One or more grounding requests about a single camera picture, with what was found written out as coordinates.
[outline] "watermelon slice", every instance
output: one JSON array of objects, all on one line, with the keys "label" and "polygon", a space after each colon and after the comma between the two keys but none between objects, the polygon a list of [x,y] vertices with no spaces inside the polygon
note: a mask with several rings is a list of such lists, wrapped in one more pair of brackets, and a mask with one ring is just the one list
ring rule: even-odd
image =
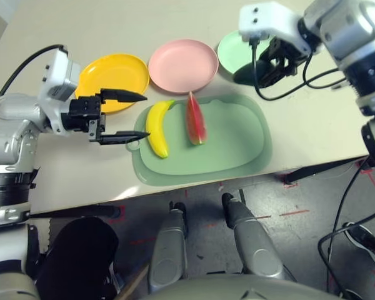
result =
[{"label": "watermelon slice", "polygon": [[189,92],[186,106],[186,129],[189,139],[194,145],[207,141],[207,129],[200,106],[192,92]]}]

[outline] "yellow banana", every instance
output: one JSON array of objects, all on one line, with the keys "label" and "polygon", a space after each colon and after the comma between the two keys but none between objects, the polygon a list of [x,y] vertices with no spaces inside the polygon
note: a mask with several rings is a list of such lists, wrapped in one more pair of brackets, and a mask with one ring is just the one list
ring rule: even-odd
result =
[{"label": "yellow banana", "polygon": [[151,107],[146,119],[146,131],[150,146],[160,158],[168,157],[168,145],[163,132],[165,113],[175,100],[157,102]]}]

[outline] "green plate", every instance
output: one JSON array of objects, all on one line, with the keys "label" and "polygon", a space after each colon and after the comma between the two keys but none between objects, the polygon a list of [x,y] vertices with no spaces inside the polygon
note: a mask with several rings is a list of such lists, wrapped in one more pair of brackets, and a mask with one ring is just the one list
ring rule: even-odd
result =
[{"label": "green plate", "polygon": [[[257,57],[269,46],[269,40],[262,41],[257,47]],[[235,73],[241,67],[251,63],[251,47],[243,42],[239,31],[224,36],[218,45],[217,55],[219,63],[230,73]]]},{"label": "green plate", "polygon": [[[260,107],[240,94],[197,100],[207,125],[208,140],[191,144],[186,132],[186,101],[176,101],[162,127],[169,156],[161,159],[147,139],[128,144],[137,177],[152,186],[169,186],[249,176],[272,156],[272,141]],[[138,117],[134,130],[143,131],[150,107]]]}]

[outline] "floor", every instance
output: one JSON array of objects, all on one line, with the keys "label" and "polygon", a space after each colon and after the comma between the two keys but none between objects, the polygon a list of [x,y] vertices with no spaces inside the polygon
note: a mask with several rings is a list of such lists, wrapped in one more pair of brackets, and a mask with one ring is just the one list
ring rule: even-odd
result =
[{"label": "floor", "polygon": [[[284,264],[297,280],[325,290],[326,271],[317,251],[318,240],[329,233],[340,198],[357,166],[353,163],[284,185],[280,176],[268,175],[233,179],[189,189],[179,189],[115,203],[122,216],[106,220],[117,232],[119,249],[116,269],[125,282],[151,257],[156,233],[168,212],[169,201],[182,201],[187,207],[187,274],[239,272],[241,261],[234,245],[233,232],[223,219],[221,194],[244,193],[246,204],[261,218]],[[375,171],[361,173],[343,208],[341,222],[355,221],[375,212]],[[69,220],[51,220],[51,238]],[[366,225],[375,234],[375,220]],[[335,239],[332,265],[341,282],[364,299],[375,299],[375,264],[363,250],[345,237]],[[131,299],[145,295],[145,280]]]}]

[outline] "black cable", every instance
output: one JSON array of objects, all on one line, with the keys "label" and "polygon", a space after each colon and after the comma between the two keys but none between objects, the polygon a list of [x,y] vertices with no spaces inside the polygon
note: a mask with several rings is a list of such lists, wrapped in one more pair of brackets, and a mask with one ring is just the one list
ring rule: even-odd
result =
[{"label": "black cable", "polygon": [[308,84],[310,84],[311,82],[313,82],[313,81],[315,81],[315,80],[317,80],[317,79],[319,79],[319,78],[321,78],[325,75],[328,75],[328,74],[335,73],[335,72],[339,71],[339,69],[336,68],[336,69],[331,69],[331,70],[322,72],[321,74],[318,74],[317,76],[314,76],[314,77],[312,77],[308,80],[303,81],[303,83],[299,84],[298,86],[292,88],[290,91],[285,92],[282,95],[279,95],[279,96],[276,96],[276,97],[267,97],[267,96],[262,94],[262,92],[260,91],[259,85],[258,85],[258,77],[257,77],[257,46],[258,46],[258,43],[259,43],[258,39],[250,40],[250,45],[251,45],[251,49],[252,49],[252,59],[251,59],[252,60],[251,61],[252,75],[253,75],[253,81],[254,81],[254,89],[256,90],[258,96],[260,96],[264,100],[274,101],[274,100],[281,99],[283,97],[286,97],[286,96],[296,92],[298,89],[301,89],[304,86],[308,86]]},{"label": "black cable", "polygon": [[[361,170],[363,169],[363,166],[368,161],[368,159],[369,159],[369,156],[358,167],[357,171],[354,173],[354,175],[351,178],[349,184],[347,185],[346,190],[343,193],[342,199],[340,200],[340,204],[339,204],[339,207],[337,209],[337,213],[336,213],[336,217],[335,217],[335,222],[333,224],[333,229],[332,229],[333,233],[336,231],[336,228],[338,228],[338,222],[339,222],[339,218],[340,218],[340,213],[342,212],[342,207],[343,207],[344,201],[346,200],[346,196],[348,195],[348,193],[349,193],[349,191],[351,189],[351,186],[353,185],[353,183],[357,179],[358,174],[361,172]],[[327,249],[327,261],[329,263],[331,262],[332,244],[333,244],[333,237],[331,238],[331,240],[329,242],[329,247]],[[329,292],[329,272],[328,272],[328,270],[326,270],[326,291]]]},{"label": "black cable", "polygon": [[[334,86],[335,84],[339,84],[339,83],[342,83],[343,81],[346,80],[346,78],[342,78],[340,80],[337,80],[337,81],[334,81],[332,83],[329,83],[329,84],[326,84],[324,86],[313,86],[310,81],[307,80],[307,69],[308,69],[308,66],[310,65],[310,62],[311,62],[311,59],[313,58],[313,54],[311,53],[310,56],[308,57],[307,61],[306,61],[306,64],[304,65],[304,69],[302,70],[302,80],[306,83],[306,86],[308,86],[309,88],[312,88],[312,89],[326,89],[326,88],[330,88],[331,86]],[[334,72],[338,72],[339,69],[338,68],[335,68],[335,69],[331,69],[329,70],[329,73],[328,74],[331,74],[331,73],[334,73]]]},{"label": "black cable", "polygon": [[350,225],[350,226],[346,226],[346,227],[342,227],[334,232],[331,232],[329,234],[327,234],[326,236],[324,236],[323,238],[321,238],[319,241],[318,241],[318,252],[319,252],[319,255],[321,256],[322,258],[322,261],[324,262],[325,266],[327,267],[327,269],[329,270],[329,272],[331,273],[333,279],[335,280],[335,283],[337,285],[337,287],[340,289],[340,291],[343,293],[343,296],[350,300],[352,299],[351,296],[347,293],[347,291],[343,288],[342,284],[339,282],[338,278],[336,277],[335,275],[335,272],[333,271],[332,269],[332,266],[329,264],[328,262],[328,258],[325,256],[324,254],[324,251],[323,251],[323,244],[328,240],[328,239],[331,239],[333,238],[334,236],[337,236],[338,234],[341,234],[343,233],[344,231],[347,231],[347,230],[350,230],[358,225],[361,225],[361,224],[364,224],[364,223],[367,223],[369,222],[370,220],[372,219],[375,219],[375,213],[358,221],[358,222],[355,222],[354,224]]},{"label": "black cable", "polygon": [[31,56],[29,56],[27,59],[24,60],[24,62],[22,64],[19,65],[19,67],[17,67],[17,69],[11,74],[10,78],[6,81],[6,83],[4,84],[4,86],[1,88],[0,90],[0,97],[2,95],[4,95],[4,93],[7,91],[7,89],[10,87],[11,83],[13,83],[14,79],[18,76],[18,74],[32,61],[34,60],[35,58],[37,58],[39,55],[45,53],[45,52],[48,52],[50,50],[53,50],[53,49],[62,49],[63,51],[66,52],[66,50],[64,49],[65,46],[62,45],[62,44],[54,44],[54,45],[51,45],[51,46],[48,46],[48,47],[45,47],[43,49],[40,49],[39,51],[35,52],[34,54],[32,54]]},{"label": "black cable", "polygon": [[263,98],[264,100],[267,100],[267,101],[274,101],[274,100],[278,100],[278,99],[281,99],[283,97],[286,97],[286,96],[296,92],[298,89],[301,89],[304,86],[306,86],[305,83],[299,84],[298,86],[292,88],[290,91],[285,92],[284,94],[282,94],[280,96],[277,96],[277,97],[266,97],[266,96],[264,96],[261,93],[260,88],[258,86],[258,78],[257,78],[257,54],[256,53],[257,53],[258,42],[259,42],[259,40],[257,40],[257,39],[250,40],[251,49],[252,49],[252,62],[251,62],[252,63],[252,75],[253,75],[253,79],[254,79],[254,88],[255,88],[258,96],[260,96],[261,98]]},{"label": "black cable", "polygon": [[283,269],[289,275],[289,277],[296,283],[298,280],[294,277],[293,273],[288,269],[287,266],[283,265]]}]

